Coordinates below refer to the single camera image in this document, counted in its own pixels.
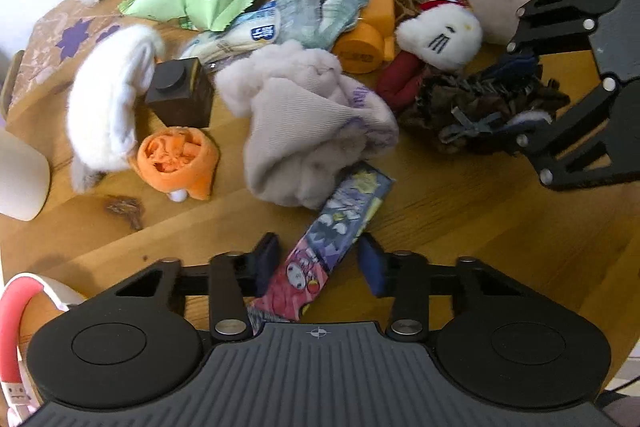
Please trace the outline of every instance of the pink cartoon packaging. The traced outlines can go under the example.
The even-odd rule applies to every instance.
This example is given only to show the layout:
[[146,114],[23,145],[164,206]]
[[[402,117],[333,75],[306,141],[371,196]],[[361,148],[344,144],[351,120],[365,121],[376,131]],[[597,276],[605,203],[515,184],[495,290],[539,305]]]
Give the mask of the pink cartoon packaging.
[[271,277],[267,292],[247,305],[254,331],[264,322],[300,320],[305,305],[382,204],[393,181],[366,163],[358,164],[324,204],[320,216]]

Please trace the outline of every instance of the orange fabric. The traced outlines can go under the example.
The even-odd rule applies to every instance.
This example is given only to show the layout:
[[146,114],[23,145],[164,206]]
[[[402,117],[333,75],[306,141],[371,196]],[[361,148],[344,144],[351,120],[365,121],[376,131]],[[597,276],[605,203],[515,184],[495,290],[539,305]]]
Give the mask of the orange fabric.
[[156,190],[185,188],[190,197],[208,200],[219,159],[217,147],[199,129],[169,127],[147,136],[131,164]]

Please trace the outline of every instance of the white plastic container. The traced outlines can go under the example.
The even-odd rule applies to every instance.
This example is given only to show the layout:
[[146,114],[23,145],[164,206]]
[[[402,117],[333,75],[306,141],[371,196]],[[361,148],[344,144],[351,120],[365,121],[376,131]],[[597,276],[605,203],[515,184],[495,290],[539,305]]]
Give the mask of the white plastic container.
[[49,194],[49,163],[33,147],[0,128],[0,212],[30,221]]

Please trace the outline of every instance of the pink headphones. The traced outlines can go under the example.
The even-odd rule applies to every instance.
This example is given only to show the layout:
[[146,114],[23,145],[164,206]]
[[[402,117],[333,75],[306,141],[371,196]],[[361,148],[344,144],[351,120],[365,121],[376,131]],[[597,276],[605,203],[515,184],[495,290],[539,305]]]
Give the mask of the pink headphones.
[[0,380],[9,407],[9,427],[20,425],[40,406],[18,349],[22,313],[40,292],[62,312],[84,301],[84,297],[63,283],[33,273],[18,273],[4,286],[0,296]]

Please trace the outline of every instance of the wooden table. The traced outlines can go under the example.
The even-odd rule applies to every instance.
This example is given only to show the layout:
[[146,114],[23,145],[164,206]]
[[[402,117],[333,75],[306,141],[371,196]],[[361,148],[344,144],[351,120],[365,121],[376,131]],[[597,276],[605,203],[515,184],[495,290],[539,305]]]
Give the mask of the wooden table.
[[[108,13],[117,1],[105,0],[85,13]],[[193,35],[165,25],[158,29],[170,52]],[[471,68],[489,65],[499,52],[484,47]],[[5,279],[33,271],[93,296],[162,257],[203,264],[217,253],[251,249],[267,231],[276,232],[286,250],[295,244],[314,213],[259,201],[246,190],[242,146],[249,121],[233,117],[219,98],[209,131],[222,159],[210,201],[172,203],[133,172],[112,174],[91,193],[75,195],[69,184],[65,103],[85,54],[66,60],[9,112],[7,129],[49,159],[52,185],[33,221],[0,217]],[[598,81],[589,53],[553,55],[544,64],[545,78],[559,79],[572,100]],[[374,78],[361,80],[373,86]],[[145,108],[139,109],[138,122],[140,136],[161,125]],[[615,373],[640,335],[637,184],[556,193],[538,183],[523,157],[446,156],[404,133],[393,153],[372,163],[396,179],[369,226],[387,250],[414,250],[437,264],[452,264],[460,255],[479,257],[598,325],[611,344]],[[112,197],[142,202],[143,230],[135,232],[126,219],[106,210]],[[432,328],[450,317],[444,300],[434,298]],[[390,305],[389,299],[370,295],[350,254],[304,318],[384,325]],[[206,306],[202,298],[188,303],[188,319],[197,327],[207,325]],[[22,343],[54,314],[44,299],[32,301]]]

